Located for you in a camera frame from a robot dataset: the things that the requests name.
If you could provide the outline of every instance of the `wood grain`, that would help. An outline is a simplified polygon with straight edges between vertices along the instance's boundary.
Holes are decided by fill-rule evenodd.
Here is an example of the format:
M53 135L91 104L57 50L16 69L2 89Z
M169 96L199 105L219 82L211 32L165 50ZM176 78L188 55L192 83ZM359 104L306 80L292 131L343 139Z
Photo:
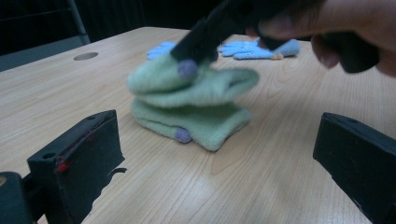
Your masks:
M0 170L27 175L29 156L90 114L116 109L128 171L84 223L370 223L312 152L325 111L396 137L396 79L326 70L306 42L280 61L220 57L214 67L253 68L261 80L236 100L252 121L211 153L148 131L129 112L128 74L149 49L186 33L140 28L0 73ZM87 52L99 54L73 60Z

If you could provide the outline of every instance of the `blue glove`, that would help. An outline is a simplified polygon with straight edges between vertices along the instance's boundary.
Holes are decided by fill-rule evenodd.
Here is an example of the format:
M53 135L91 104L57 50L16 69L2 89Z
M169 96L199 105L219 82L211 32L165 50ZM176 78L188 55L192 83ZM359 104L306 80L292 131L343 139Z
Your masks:
M171 51L175 47L176 43L173 42L162 42L160 46L155 47L148 51L148 59L153 60L159 56Z
M223 57L233 56L237 60L245 59L282 59L283 57L293 56L300 52L300 44L292 39L278 49L269 50L259 46L259 41L234 41L226 43L219 48Z

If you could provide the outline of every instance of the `table surface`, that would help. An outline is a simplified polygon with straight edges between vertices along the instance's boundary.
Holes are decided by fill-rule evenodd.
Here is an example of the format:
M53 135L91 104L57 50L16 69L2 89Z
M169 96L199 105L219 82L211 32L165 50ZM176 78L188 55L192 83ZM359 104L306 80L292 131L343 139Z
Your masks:
M236 100L252 121L212 153L142 128L129 109L127 76L149 49L186 33L140 28L0 73L0 171L27 175L28 157L89 115L116 109L128 170L84 223L370 223L312 153L323 112L396 137L396 78L327 70L307 42L280 61L220 56L212 66L253 68L261 79ZM98 55L74 60L87 52Z

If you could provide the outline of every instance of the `green towel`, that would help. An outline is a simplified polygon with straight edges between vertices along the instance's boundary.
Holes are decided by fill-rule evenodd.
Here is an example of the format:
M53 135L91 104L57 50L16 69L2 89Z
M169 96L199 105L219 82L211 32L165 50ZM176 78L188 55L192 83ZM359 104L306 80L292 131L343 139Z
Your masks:
M135 99L131 111L140 125L181 143L193 140L210 151L250 121L250 113L234 103L159 108Z
M163 56L139 67L127 78L135 96L131 112L136 121L180 143L191 140L218 150L231 134L250 120L249 112L233 102L257 84L249 69L216 70L210 61L177 62Z

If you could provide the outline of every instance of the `black tool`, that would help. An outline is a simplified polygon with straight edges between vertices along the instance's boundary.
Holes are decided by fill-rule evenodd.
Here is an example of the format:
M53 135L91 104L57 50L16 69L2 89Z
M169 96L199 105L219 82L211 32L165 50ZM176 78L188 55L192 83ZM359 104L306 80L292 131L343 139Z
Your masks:
M31 173L0 173L0 223L81 223L124 160L115 110L89 116L27 161Z
M213 58L217 47L230 35L239 34L247 27L258 30L259 21L269 21L290 7L303 10L320 2L321 0L224 0L207 19L195 24L173 48L171 55L178 61L193 59L200 63ZM269 49L276 49L285 43L265 36L261 36L261 39ZM329 34L325 35L325 39L339 51L341 65L348 73L359 73L378 63L377 48L354 33Z
M324 113L314 159L373 223L396 223L396 140L357 120Z

